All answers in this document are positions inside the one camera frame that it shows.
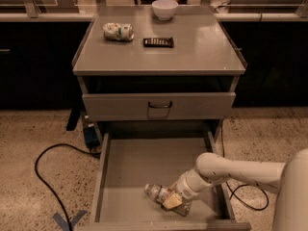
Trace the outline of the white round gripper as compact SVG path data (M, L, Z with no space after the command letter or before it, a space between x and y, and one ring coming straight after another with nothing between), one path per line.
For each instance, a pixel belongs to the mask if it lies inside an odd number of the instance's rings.
M168 188L172 192L163 202L163 206L171 210L182 204L182 197L191 200L213 185L205 180L195 168L184 172L176 182Z

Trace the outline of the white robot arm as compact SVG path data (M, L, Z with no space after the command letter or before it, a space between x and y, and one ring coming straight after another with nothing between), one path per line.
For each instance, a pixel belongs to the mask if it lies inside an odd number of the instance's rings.
M286 163L235 161L203 153L192 169L171 187L163 206L173 209L202 191L229 179L277 195L272 231L308 231L308 150L297 152Z

